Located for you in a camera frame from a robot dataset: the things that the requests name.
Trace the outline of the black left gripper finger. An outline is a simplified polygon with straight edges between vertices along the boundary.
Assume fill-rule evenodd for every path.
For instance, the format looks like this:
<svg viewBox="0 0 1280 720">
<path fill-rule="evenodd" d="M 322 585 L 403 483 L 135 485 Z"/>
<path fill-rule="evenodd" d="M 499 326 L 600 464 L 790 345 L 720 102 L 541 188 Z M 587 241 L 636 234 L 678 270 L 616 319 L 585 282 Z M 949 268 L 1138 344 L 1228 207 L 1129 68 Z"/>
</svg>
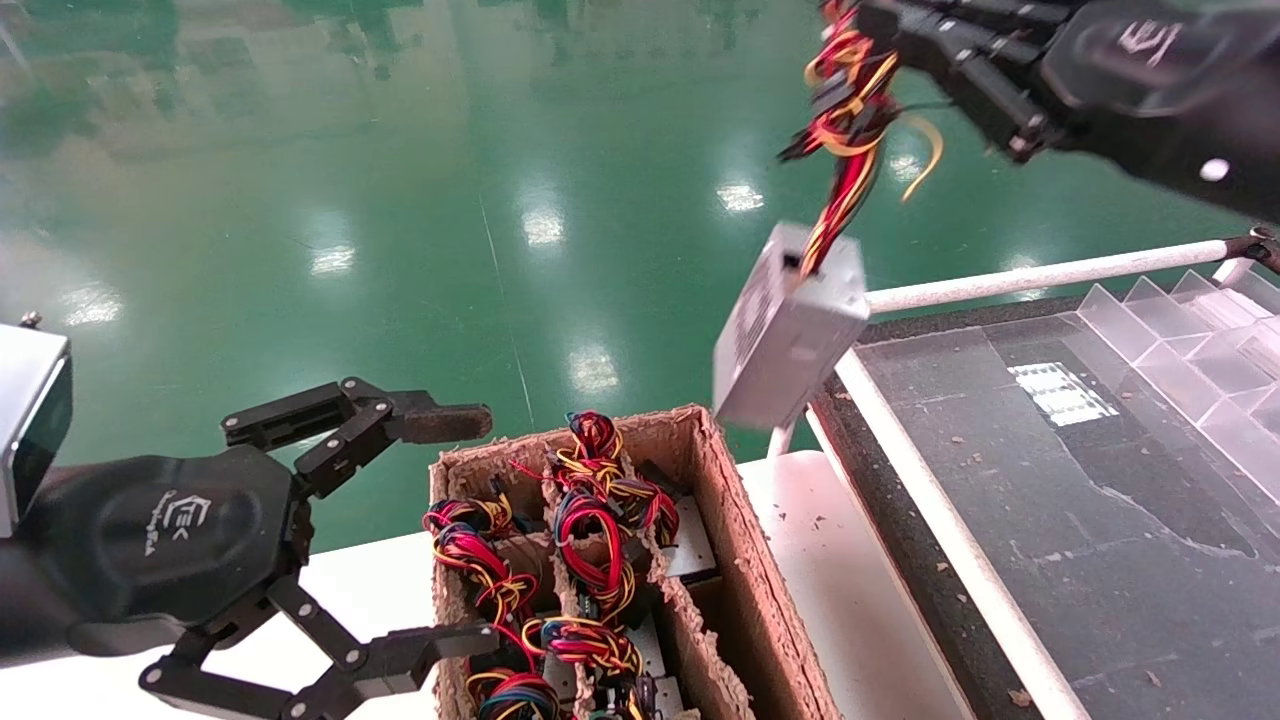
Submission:
<svg viewBox="0 0 1280 720">
<path fill-rule="evenodd" d="M 325 498 L 396 442 L 451 445 L 492 432 L 485 404 L 438 404 L 425 389 L 384 391 L 348 377 L 227 416 L 227 446 L 264 452 L 317 437 L 294 460 L 294 477 L 307 496 Z"/>
</svg>

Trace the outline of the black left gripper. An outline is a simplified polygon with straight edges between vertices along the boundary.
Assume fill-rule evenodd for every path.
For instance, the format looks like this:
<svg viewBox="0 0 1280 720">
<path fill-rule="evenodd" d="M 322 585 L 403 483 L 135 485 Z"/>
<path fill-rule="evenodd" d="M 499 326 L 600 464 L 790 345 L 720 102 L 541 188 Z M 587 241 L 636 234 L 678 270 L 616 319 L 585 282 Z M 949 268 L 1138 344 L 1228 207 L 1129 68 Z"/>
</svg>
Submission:
<svg viewBox="0 0 1280 720">
<path fill-rule="evenodd" d="M 421 691 L 443 659 L 498 648 L 486 623 L 357 642 L 293 578 L 312 536 L 293 474 L 256 448 L 55 468 L 3 542 L 3 665 L 178 641 L 140 676 L 165 705 L 218 719 L 347 719 Z M 314 683 L 288 692 L 204 670 L 216 646 L 241 642 L 275 610 L 329 657 Z"/>
</svg>

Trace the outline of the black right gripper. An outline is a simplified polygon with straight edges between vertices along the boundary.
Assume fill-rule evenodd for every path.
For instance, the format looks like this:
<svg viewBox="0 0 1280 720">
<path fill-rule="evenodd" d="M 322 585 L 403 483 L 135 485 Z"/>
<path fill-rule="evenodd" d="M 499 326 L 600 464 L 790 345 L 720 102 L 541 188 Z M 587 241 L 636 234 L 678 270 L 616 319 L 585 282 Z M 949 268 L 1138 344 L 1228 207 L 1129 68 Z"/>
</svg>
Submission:
<svg viewBox="0 0 1280 720">
<path fill-rule="evenodd" d="M 1110 160 L 1137 179 L 1277 220 L 1275 1 L 1094 1 L 1078 10 L 1075 1 L 906 1 L 863 5 L 860 32 L 900 67 L 928 74 L 1014 161 L 1057 140 L 1056 149 Z M 1034 87 L 1042 59 L 1042 86 L 1062 109 L 1061 138 Z"/>
</svg>

